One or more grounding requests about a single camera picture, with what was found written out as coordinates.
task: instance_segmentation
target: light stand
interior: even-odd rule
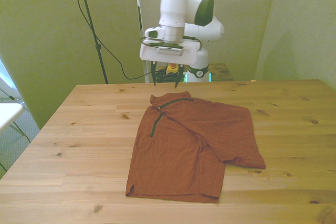
[[[92,19],[91,19],[90,10],[89,10],[89,6],[88,6],[87,0],[84,0],[84,3],[85,3],[86,11],[88,13],[88,17],[89,17],[90,26],[91,26],[92,34],[93,34],[93,37],[94,37],[94,41],[96,43],[96,50],[97,50],[98,57],[99,57],[99,60],[100,60],[100,65],[101,65],[101,69],[103,71],[105,83],[109,84],[109,82],[107,80],[106,72],[105,72],[105,67],[104,67],[103,59],[102,59],[102,56],[101,56],[101,53],[100,53],[101,45],[98,44],[98,41],[97,41],[97,35],[96,35],[95,31],[94,31],[95,29],[93,27],[93,22],[92,22]]]

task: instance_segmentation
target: yellow object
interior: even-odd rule
[[[177,73],[179,70],[179,68],[172,68],[171,66],[168,66],[167,67],[167,70],[166,70],[166,74],[169,74],[169,73]]]

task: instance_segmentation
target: orange shirt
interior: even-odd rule
[[[151,96],[133,148],[126,196],[217,202],[225,163],[265,168],[247,108]]]

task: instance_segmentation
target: shirt collar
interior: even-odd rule
[[[151,95],[151,104],[159,108],[166,103],[179,100],[179,99],[192,99],[191,95],[189,94],[188,91],[182,92],[182,93],[167,93],[161,97],[155,97]]]

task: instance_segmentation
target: white table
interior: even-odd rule
[[[24,107],[18,103],[0,103],[0,134],[7,128],[12,127],[22,136],[25,136],[30,142],[26,134],[17,126],[14,122],[23,112],[25,111]]]

